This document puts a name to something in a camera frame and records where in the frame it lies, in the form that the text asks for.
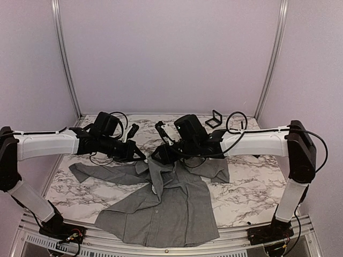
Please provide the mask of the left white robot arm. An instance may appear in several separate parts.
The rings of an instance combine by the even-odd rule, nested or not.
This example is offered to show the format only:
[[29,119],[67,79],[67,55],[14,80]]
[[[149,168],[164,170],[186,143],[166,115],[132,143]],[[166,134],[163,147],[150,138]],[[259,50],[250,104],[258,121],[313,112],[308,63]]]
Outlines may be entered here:
[[50,155],[85,155],[102,153],[115,162],[145,160],[132,137],[139,126],[133,124],[114,136],[120,120],[100,112],[95,122],[86,127],[64,128],[59,131],[13,131],[1,128],[1,191],[8,193],[42,222],[44,231],[64,238],[68,227],[56,207],[26,183],[18,172],[18,162]]

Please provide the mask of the grey button-up shirt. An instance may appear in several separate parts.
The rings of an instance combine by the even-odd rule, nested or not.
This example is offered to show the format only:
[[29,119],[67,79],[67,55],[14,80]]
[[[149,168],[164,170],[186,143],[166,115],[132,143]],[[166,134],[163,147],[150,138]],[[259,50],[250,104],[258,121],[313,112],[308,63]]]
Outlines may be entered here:
[[143,185],[100,211],[95,220],[97,228],[124,243],[158,247],[157,237],[171,235],[176,245],[200,245],[219,237],[205,178],[229,182],[224,159],[192,158],[167,165],[148,159],[115,167],[75,163],[69,169],[79,182],[93,177],[118,185]]

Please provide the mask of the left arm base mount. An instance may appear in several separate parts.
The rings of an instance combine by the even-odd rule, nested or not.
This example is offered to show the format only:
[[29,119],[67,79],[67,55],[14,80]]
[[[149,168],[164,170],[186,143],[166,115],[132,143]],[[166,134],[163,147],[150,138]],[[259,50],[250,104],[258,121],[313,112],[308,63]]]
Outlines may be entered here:
[[60,244],[67,242],[81,244],[84,240],[85,227],[65,223],[58,209],[50,201],[48,203],[53,207],[54,215],[49,221],[41,222],[39,233],[44,236],[59,239]]

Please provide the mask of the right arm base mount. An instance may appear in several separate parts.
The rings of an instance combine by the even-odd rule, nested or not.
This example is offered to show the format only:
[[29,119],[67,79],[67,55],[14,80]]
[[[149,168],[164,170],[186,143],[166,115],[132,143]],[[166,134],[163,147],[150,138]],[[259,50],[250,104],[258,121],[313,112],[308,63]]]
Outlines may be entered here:
[[247,234],[250,244],[258,245],[290,238],[294,231],[291,222],[281,222],[273,218],[269,225],[249,228]]

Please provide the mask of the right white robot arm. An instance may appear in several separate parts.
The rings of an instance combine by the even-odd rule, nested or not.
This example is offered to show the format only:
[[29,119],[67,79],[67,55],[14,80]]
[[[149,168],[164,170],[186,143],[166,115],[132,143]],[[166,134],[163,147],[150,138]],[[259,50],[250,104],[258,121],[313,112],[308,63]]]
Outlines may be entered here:
[[289,175],[286,188],[265,234],[271,240],[286,232],[298,205],[303,201],[309,185],[320,170],[316,166],[317,149],[312,137],[321,137],[307,131],[299,120],[287,126],[264,130],[248,130],[226,126],[214,127],[208,133],[194,114],[180,117],[174,129],[158,122],[155,128],[163,141],[152,154],[152,159],[162,164],[173,164],[180,159],[218,158],[237,155],[273,155],[287,157]]

